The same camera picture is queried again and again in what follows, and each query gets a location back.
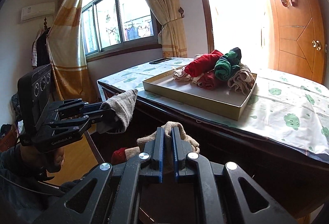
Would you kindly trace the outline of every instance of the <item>smartphone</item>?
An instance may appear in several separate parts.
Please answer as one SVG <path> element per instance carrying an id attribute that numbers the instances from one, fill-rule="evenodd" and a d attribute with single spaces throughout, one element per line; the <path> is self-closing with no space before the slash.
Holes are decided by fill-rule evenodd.
<path id="1" fill-rule="evenodd" d="M 172 57 L 164 57 L 164 58 L 160 58 L 158 60 L 152 61 L 152 62 L 150 62 L 150 64 L 158 64 L 160 62 L 165 62 L 165 61 L 168 61 L 168 60 L 171 60 L 171 59 L 172 59 Z"/>

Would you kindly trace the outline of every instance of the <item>green rolled cloth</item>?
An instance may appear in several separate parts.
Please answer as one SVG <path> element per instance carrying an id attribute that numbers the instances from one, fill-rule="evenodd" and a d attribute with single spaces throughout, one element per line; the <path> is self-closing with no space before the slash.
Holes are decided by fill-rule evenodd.
<path id="1" fill-rule="evenodd" d="M 236 47 L 221 56 L 215 65 L 215 76 L 220 81 L 228 81 L 240 70 L 241 50 Z"/>

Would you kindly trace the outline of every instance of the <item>shallow box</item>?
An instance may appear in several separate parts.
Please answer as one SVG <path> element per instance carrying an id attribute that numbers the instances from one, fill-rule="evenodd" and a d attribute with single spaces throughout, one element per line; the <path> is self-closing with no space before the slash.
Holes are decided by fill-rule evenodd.
<path id="1" fill-rule="evenodd" d="M 256 86 L 257 74 L 252 75 L 255 84 L 248 96 L 236 93 L 226 83 L 206 90 L 192 81 L 175 81 L 172 70 L 144 80 L 143 86 L 146 91 L 238 121 Z"/>

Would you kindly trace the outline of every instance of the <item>camera lens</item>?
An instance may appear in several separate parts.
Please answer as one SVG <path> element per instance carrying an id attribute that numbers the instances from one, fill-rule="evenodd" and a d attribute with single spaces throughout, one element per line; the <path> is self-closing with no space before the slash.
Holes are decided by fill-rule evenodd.
<path id="1" fill-rule="evenodd" d="M 47 84 L 50 82 L 50 73 L 47 74 Z"/>
<path id="2" fill-rule="evenodd" d="M 43 76 L 41 78 L 41 90 L 43 91 L 45 87 L 46 87 L 46 77 Z"/>
<path id="3" fill-rule="evenodd" d="M 39 84 L 36 83 L 34 86 L 34 95 L 37 97 L 39 95 Z"/>

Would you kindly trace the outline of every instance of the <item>white tablecloth with green clouds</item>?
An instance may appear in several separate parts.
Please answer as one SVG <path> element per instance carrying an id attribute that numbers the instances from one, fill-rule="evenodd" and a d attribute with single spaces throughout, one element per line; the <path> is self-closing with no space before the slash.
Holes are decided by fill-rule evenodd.
<path id="1" fill-rule="evenodd" d="M 173 58 L 159 64 L 144 63 L 99 81 L 123 91 L 136 88 L 138 96 L 195 119 L 233 128 L 242 135 L 271 139 L 312 158 L 329 162 L 329 90 L 325 86 L 292 74 L 260 69 L 253 95 L 239 121 L 144 90 L 143 80 L 172 67 L 187 65 L 192 60 Z M 99 88 L 104 100 L 103 91 Z"/>

